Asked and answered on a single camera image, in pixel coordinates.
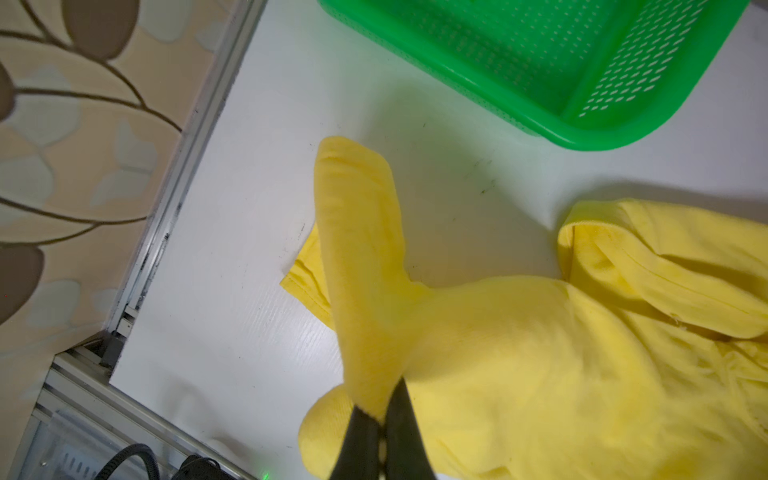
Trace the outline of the yellow trousers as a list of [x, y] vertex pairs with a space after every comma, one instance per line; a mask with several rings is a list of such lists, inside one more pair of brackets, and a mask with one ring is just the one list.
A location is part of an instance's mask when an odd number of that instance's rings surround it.
[[392, 172], [318, 148], [316, 223], [283, 288], [331, 328], [344, 380], [298, 448], [326, 479], [360, 409], [404, 381], [432, 468], [457, 479], [763, 479], [767, 228], [625, 199], [575, 204], [561, 279], [410, 278]]

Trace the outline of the green plastic basket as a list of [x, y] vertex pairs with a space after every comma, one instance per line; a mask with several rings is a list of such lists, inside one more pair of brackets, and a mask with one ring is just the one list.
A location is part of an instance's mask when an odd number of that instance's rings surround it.
[[326, 1], [338, 21], [533, 135], [634, 143], [688, 98], [744, 1]]

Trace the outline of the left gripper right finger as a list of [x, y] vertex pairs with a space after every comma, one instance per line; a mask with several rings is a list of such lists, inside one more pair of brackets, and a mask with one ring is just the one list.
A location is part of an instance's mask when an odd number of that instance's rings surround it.
[[428, 460], [404, 379], [398, 382], [389, 401], [384, 433], [386, 479], [437, 479]]

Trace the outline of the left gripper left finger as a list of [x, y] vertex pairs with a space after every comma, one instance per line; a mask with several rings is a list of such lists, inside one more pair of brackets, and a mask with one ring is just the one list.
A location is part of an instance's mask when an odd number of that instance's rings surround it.
[[378, 421], [355, 406], [330, 480], [377, 480], [381, 474]]

